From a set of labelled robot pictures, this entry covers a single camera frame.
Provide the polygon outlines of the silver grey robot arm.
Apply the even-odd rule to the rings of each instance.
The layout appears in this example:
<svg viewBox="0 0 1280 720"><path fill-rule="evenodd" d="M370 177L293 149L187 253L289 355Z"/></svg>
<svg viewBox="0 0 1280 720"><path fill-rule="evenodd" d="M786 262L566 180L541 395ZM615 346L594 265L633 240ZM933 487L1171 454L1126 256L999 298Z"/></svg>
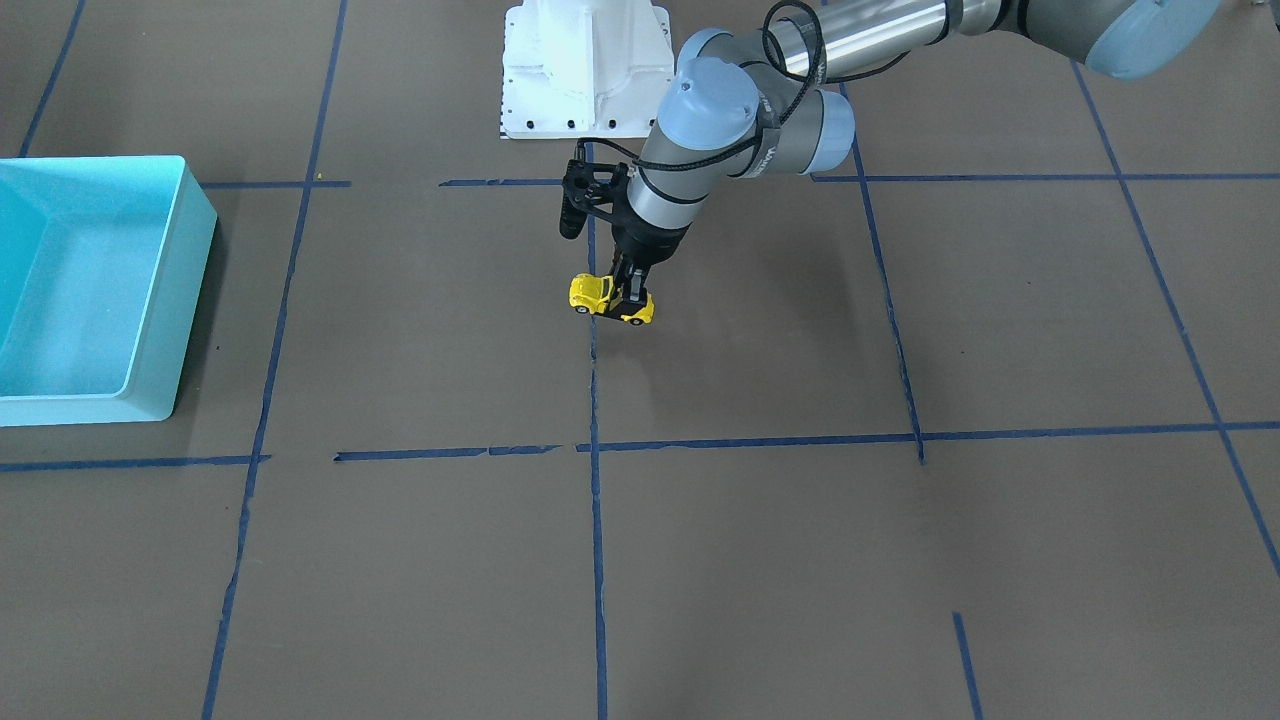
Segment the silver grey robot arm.
<svg viewBox="0 0 1280 720"><path fill-rule="evenodd" d="M867 79L955 35L1015 33L1115 79L1152 74L1184 51L1216 1L780 1L746 35L707 28L678 53L675 77L639 152L613 167L577 146L563 178L561 233L609 224L602 277L577 275L581 314L652 319L645 282L669 259L724 178L800 176L840 165L855 138L837 83Z"/></svg>

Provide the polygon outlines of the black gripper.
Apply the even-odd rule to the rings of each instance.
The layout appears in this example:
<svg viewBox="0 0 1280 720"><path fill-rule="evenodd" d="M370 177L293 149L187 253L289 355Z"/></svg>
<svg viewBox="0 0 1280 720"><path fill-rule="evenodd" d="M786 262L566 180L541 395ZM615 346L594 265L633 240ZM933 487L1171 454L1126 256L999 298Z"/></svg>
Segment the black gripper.
<svg viewBox="0 0 1280 720"><path fill-rule="evenodd" d="M671 259L687 232L687 225L666 229L645 222L613 224L611 297L623 297L627 309L644 309L650 299L645 286L650 268Z"/></svg>

